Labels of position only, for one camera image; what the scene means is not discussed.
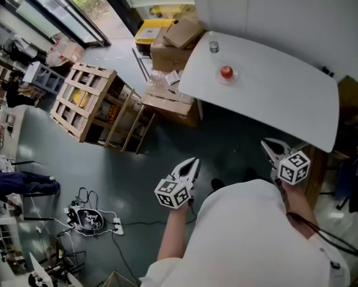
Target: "green plant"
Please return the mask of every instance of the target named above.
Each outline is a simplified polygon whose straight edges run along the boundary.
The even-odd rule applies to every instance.
[[[106,0],[73,0],[73,1],[92,20],[100,18],[104,12],[110,9],[110,5]]]

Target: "white shirt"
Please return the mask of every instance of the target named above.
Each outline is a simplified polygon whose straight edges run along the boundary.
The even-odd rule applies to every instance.
[[[334,247],[291,226],[280,192],[257,179],[210,195],[183,259],[155,262],[141,281],[142,287],[346,287],[350,274]]]

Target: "person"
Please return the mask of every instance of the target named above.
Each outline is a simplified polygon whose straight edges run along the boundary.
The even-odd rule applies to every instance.
[[[214,192],[199,211],[187,248],[188,204],[170,211],[157,261],[140,278],[142,287],[349,286],[341,254],[306,224],[288,219],[275,185],[262,179],[211,184]],[[317,225],[301,188],[282,187],[288,212]]]
[[[60,183],[53,176],[39,175],[31,172],[3,172],[0,170],[0,200],[15,206],[7,199],[9,194],[56,193]]]
[[[20,87],[19,78],[21,76],[20,71],[13,71],[10,74],[9,81],[4,81],[1,84],[1,88],[6,91],[6,101],[9,108],[14,108],[18,105],[30,105],[35,106],[34,99],[24,96],[19,93],[26,93],[31,88],[30,87]]]

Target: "shoe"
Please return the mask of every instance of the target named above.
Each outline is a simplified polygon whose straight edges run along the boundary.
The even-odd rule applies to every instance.
[[[257,178],[258,177],[257,177],[256,171],[253,168],[248,168],[245,171],[243,182],[249,182],[249,181],[252,181],[252,180],[257,179]]]
[[[217,191],[217,190],[225,187],[225,184],[219,179],[213,179],[211,181],[211,187],[213,188],[214,191]]]
[[[60,182],[55,182],[55,183],[57,183],[57,189],[55,190],[55,195],[59,195],[60,194]]]

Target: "jeans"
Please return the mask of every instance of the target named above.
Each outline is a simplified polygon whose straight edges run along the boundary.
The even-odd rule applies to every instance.
[[[23,194],[46,193],[52,194],[59,188],[59,183],[50,180],[49,176],[39,175],[32,172],[22,172],[24,186]]]

